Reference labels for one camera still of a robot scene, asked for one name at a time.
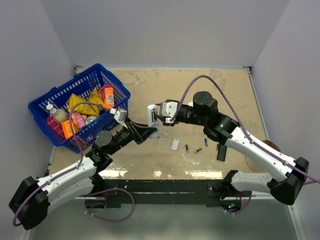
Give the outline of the brown cloth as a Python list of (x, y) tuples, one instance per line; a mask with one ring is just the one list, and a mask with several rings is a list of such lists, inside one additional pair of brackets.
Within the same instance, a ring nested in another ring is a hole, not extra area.
[(280, 148), (275, 144), (273, 143), (272, 141), (270, 140), (263, 140), (262, 141), (264, 144), (268, 145), (269, 147), (273, 148), (274, 150), (278, 151), (278, 152), (281, 152)]

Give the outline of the small orange box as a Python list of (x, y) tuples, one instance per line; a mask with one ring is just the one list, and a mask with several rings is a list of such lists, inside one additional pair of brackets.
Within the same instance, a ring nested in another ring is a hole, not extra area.
[(64, 133), (64, 137), (66, 139), (73, 136), (72, 129), (73, 129), (74, 133), (76, 133), (78, 130), (78, 127), (73, 123), (73, 121), (70, 124), (70, 121), (66, 120), (66, 121), (62, 122), (61, 125), (62, 125), (62, 130)]

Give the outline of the white remote control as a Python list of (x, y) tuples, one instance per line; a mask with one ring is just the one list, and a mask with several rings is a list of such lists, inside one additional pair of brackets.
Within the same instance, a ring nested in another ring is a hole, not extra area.
[(157, 118), (158, 107), (155, 104), (147, 106), (148, 126), (156, 128), (156, 131), (150, 135), (150, 139), (156, 139), (160, 137), (159, 133), (159, 121)]

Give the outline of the silver can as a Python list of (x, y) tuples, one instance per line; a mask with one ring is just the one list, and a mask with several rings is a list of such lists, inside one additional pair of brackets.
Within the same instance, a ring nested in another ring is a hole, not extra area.
[(85, 120), (85, 124), (89, 125), (91, 122), (93, 122), (94, 120), (96, 120), (97, 117), (96, 116), (88, 116)]

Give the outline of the blue plastic shopping basket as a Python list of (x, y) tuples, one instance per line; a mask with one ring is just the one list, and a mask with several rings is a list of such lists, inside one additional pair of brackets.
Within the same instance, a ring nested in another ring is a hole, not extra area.
[(115, 107), (127, 110), (131, 93), (111, 71), (99, 63), (76, 74), (63, 85), (54, 87), (42, 96), (32, 100), (28, 104), (28, 108), (41, 131), (50, 139), (54, 146), (66, 147), (75, 153), (79, 153), (80, 150), (72, 137), (65, 139), (47, 124), (50, 112), (46, 109), (46, 106), (48, 103), (51, 103), (54, 107), (67, 112), (67, 101), (71, 94), (76, 94), (87, 99), (94, 88), (100, 88), (104, 85), (112, 85)]

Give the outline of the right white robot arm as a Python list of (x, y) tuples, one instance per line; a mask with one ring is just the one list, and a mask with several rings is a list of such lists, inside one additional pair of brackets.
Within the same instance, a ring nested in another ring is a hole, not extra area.
[(207, 91), (194, 94), (192, 105), (168, 99), (159, 105), (159, 119), (165, 126), (178, 123), (203, 127), (212, 141), (236, 150), (260, 164), (265, 173), (231, 170), (222, 181), (223, 192), (230, 197), (238, 192), (271, 194), (286, 205), (293, 205), (306, 182), (309, 162), (294, 159), (268, 146), (240, 127), (240, 124), (218, 109), (218, 101)]

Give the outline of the orange juice carton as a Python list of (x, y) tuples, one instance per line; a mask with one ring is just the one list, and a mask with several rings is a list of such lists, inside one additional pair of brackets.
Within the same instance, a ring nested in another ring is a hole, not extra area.
[(113, 86), (108, 84), (103, 87), (101, 99), (104, 101), (104, 106), (111, 109), (115, 106), (114, 89)]

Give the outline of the pink round container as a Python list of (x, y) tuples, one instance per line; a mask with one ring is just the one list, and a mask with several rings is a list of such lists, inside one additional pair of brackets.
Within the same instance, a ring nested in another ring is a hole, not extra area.
[(73, 123), (79, 129), (83, 128), (86, 125), (84, 117), (78, 112), (72, 113), (71, 118), (72, 118)]

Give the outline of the white battery cover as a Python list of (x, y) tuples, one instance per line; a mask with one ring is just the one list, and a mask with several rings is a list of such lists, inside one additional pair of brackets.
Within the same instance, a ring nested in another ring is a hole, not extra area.
[(172, 142), (171, 149), (176, 151), (178, 149), (178, 146), (179, 146), (179, 139), (175, 138)]

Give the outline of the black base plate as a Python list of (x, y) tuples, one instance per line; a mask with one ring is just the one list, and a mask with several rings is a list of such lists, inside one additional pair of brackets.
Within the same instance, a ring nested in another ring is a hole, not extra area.
[(236, 190), (225, 190), (221, 179), (103, 179), (94, 185), (86, 197), (106, 196), (107, 208), (119, 208), (131, 204), (130, 197), (120, 190), (107, 194), (100, 193), (108, 189), (128, 191), (137, 205), (205, 205), (220, 207), (221, 202), (231, 202), (237, 196), (250, 195), (249, 191), (239, 193)]

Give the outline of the yellow snack bag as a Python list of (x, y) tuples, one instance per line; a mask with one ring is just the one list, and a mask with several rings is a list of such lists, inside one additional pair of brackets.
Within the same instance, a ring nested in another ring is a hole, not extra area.
[(87, 104), (86, 100), (74, 93), (72, 93), (67, 100), (67, 109), (70, 112), (71, 109), (76, 105), (74, 108), (74, 112), (80, 113), (86, 116), (95, 116), (98, 117), (97, 110), (95, 109), (95, 105)]
[(98, 105), (102, 105), (104, 106), (104, 102), (101, 99), (100, 95), (97, 92), (97, 89), (94, 88), (92, 90), (92, 92), (90, 93), (89, 97), (88, 97), (88, 102), (93, 103), (95, 105), (91, 105), (91, 108), (94, 110), (94, 112), (96, 113), (96, 115), (100, 115), (99, 114), (99, 109), (98, 109)]

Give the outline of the pink box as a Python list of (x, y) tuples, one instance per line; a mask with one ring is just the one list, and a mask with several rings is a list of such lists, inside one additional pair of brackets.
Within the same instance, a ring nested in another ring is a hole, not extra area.
[(53, 117), (48, 116), (47, 124), (63, 139), (65, 139), (64, 131), (62, 125)]

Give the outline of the black remote control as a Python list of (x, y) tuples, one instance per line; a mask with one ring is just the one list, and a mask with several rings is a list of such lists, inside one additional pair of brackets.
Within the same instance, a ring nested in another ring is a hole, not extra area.
[(226, 160), (227, 146), (220, 143), (217, 144), (217, 157), (218, 161), (224, 162)]

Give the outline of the blue battery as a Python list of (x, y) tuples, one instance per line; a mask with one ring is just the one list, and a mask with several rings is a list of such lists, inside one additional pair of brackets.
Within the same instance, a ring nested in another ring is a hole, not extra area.
[(208, 143), (208, 139), (207, 138), (204, 138), (204, 144), (206, 147), (208, 147), (209, 143)]

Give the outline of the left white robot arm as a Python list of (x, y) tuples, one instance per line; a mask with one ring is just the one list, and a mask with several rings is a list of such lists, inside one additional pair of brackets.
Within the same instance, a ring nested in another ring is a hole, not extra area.
[(140, 145), (159, 132), (158, 122), (142, 124), (125, 120), (123, 127), (115, 135), (101, 131), (91, 150), (81, 155), (76, 163), (45, 177), (25, 178), (9, 201), (14, 214), (12, 224), (30, 230), (39, 225), (50, 211), (64, 203), (83, 195), (99, 196), (104, 184), (99, 181), (99, 172), (111, 163), (111, 155), (128, 143)]

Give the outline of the soap pump bottle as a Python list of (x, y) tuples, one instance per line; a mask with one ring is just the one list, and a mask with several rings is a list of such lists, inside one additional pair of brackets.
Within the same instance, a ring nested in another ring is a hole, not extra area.
[(48, 103), (46, 106), (46, 109), (49, 111), (50, 116), (55, 118), (58, 123), (63, 123), (68, 119), (67, 113), (60, 109), (60, 108), (55, 108), (53, 104)]

